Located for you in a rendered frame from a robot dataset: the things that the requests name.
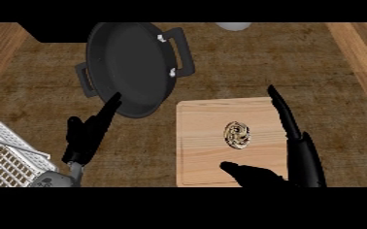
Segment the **swirled brown cupcake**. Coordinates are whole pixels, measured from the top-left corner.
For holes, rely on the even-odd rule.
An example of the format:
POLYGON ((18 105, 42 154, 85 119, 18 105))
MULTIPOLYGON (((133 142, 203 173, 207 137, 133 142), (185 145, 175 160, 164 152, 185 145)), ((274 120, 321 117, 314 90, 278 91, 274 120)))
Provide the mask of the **swirled brown cupcake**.
POLYGON ((231 121, 224 130, 224 140, 234 149, 244 149, 252 141, 252 132, 249 126, 238 121, 231 121))

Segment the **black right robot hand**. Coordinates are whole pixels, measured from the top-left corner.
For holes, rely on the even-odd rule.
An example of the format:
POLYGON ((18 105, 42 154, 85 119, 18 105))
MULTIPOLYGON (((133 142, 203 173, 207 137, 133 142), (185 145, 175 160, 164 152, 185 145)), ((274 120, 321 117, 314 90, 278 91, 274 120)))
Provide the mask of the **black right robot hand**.
POLYGON ((243 188, 326 188, 326 175, 311 136, 299 131, 292 109, 274 85, 268 86, 267 92, 286 131, 289 178, 284 179, 270 169, 230 161, 224 161, 219 168, 243 188))

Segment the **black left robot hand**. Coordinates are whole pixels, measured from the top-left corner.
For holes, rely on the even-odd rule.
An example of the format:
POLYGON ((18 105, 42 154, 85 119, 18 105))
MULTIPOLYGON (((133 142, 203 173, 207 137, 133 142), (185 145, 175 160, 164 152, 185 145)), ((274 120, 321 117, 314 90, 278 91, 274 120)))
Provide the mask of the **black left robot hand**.
POLYGON ((116 110, 122 105, 120 97, 117 92, 102 110, 86 121, 77 116, 68 118, 68 145, 62 157, 67 164, 76 162, 85 166, 90 162, 113 123, 116 110))

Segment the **pale wooden cutting board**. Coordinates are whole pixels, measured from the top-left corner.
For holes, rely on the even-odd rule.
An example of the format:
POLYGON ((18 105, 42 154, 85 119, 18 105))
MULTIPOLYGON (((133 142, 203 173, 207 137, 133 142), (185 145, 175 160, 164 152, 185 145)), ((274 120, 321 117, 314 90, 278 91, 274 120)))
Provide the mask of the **pale wooden cutting board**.
POLYGON ((222 161, 267 168, 284 179, 287 139, 270 97, 181 101, 176 105, 176 185, 238 187, 221 170, 222 161), (225 127, 241 122, 250 128, 250 143, 234 149, 225 142, 225 127))

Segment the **black two-handled pot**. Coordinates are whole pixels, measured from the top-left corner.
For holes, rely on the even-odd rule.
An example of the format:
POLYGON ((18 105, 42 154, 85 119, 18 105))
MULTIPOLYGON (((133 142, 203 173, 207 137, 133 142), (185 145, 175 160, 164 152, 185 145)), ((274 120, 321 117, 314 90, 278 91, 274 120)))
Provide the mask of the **black two-handled pot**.
POLYGON ((86 60, 74 66, 83 93, 104 101, 120 94, 117 113, 150 116, 173 90, 176 80, 196 73, 184 33, 150 22, 101 22, 86 44, 86 60))

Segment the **pale grey round object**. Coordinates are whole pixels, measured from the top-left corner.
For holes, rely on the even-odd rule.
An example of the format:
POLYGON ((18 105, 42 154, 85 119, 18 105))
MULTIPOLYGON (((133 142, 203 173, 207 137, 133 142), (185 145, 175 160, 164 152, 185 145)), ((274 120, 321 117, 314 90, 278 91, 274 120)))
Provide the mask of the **pale grey round object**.
POLYGON ((252 26, 249 22, 218 22, 216 25, 228 31, 241 31, 252 26))

